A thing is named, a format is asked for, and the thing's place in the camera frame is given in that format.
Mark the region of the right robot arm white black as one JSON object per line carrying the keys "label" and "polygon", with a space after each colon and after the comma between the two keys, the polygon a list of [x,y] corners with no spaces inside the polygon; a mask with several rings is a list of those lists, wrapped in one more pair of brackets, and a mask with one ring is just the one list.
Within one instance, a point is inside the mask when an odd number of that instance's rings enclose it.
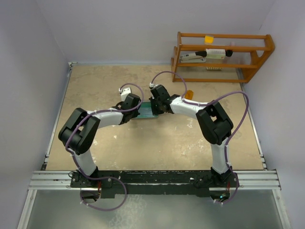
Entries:
{"label": "right robot arm white black", "polygon": [[199,127],[212,150],[212,182],[222,187],[234,178],[229,161],[228,143],[232,134],[233,123],[219,102],[212,105],[183,100],[182,96],[169,95],[161,84],[150,84],[152,96],[149,98],[154,115],[164,113],[184,115],[198,121]]}

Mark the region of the grey-brown glasses case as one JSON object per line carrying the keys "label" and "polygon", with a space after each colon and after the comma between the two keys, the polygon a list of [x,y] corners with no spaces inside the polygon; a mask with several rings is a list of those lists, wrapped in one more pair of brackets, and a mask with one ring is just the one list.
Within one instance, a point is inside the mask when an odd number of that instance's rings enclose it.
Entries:
{"label": "grey-brown glasses case", "polygon": [[158,118],[157,114],[153,114],[152,112],[152,107],[151,107],[151,102],[143,102],[138,109],[138,116],[136,119],[148,119],[148,118]]}

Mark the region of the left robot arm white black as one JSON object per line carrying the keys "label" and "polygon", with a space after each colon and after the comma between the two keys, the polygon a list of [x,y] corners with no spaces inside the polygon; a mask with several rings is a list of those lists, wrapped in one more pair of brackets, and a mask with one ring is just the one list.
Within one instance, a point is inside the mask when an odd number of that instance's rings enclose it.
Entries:
{"label": "left robot arm white black", "polygon": [[81,174],[81,181],[87,187],[93,187],[98,182],[98,167],[90,152],[97,130],[111,125],[122,125],[136,118],[140,114],[140,102],[139,96],[129,93],[108,110],[87,112],[76,108],[61,128],[58,139],[72,155],[77,172]]}

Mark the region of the light blue cleaning cloth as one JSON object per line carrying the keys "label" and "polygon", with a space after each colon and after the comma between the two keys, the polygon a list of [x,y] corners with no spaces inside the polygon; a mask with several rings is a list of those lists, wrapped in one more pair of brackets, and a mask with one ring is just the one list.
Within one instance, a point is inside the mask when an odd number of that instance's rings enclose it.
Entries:
{"label": "light blue cleaning cloth", "polygon": [[150,106],[141,106],[139,113],[143,116],[151,116],[153,114]]}

